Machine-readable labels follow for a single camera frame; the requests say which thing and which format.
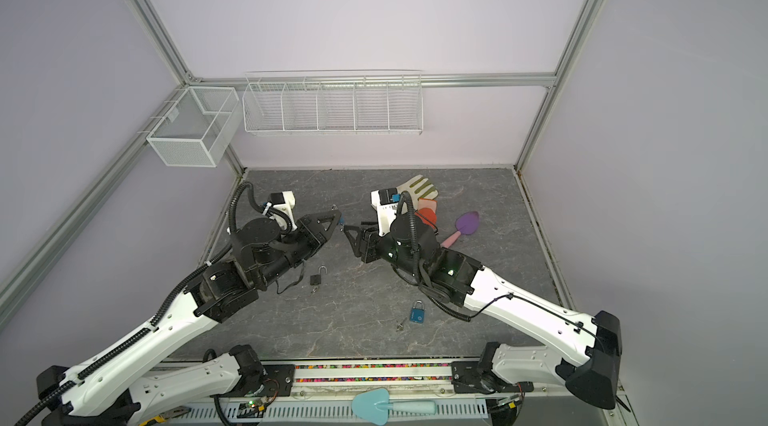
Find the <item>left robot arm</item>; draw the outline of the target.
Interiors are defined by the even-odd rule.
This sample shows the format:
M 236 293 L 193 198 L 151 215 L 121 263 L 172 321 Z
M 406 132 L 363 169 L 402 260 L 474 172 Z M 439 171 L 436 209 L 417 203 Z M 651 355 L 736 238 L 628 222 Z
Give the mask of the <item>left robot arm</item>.
M 41 416 L 46 425 L 139 425 L 194 399 L 259 392 L 267 375 L 248 345 L 168 374 L 151 372 L 304 265 L 340 222 L 336 208 L 294 217 L 290 191 L 259 203 L 253 190 L 249 181 L 236 187 L 227 243 L 185 276 L 148 320 L 89 360 L 40 373 L 38 401 L 19 424 Z

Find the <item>large blue padlock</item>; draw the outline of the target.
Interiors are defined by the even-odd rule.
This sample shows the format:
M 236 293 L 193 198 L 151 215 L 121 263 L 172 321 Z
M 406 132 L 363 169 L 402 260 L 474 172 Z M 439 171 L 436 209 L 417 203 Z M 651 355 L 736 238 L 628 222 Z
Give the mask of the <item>large blue padlock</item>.
M 409 321 L 415 324 L 423 324 L 425 320 L 425 307 L 421 300 L 416 300 L 410 309 Z

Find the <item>black padlock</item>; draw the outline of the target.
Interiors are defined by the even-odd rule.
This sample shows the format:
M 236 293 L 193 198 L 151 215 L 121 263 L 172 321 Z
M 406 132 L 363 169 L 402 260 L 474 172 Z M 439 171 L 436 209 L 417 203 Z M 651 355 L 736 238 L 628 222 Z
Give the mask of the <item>black padlock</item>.
M 317 272 L 312 274 L 310 276 L 310 285 L 315 287 L 322 284 L 323 275 L 328 272 L 328 269 L 325 265 L 321 265 Z

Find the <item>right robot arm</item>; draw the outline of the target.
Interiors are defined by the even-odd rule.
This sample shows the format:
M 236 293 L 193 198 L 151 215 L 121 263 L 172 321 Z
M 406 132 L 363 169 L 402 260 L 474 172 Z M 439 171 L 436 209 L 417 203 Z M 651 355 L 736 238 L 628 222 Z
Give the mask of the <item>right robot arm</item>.
M 387 262 L 401 279 L 456 319 L 471 322 L 486 315 L 545 346 L 543 353 L 522 355 L 512 346 L 488 343 L 477 373 L 480 391 L 495 392 L 503 383 L 555 383 L 591 406 L 611 410 L 621 405 L 623 344 L 617 316 L 557 305 L 445 246 L 406 192 L 376 210 L 376 222 L 342 228 L 358 259 Z

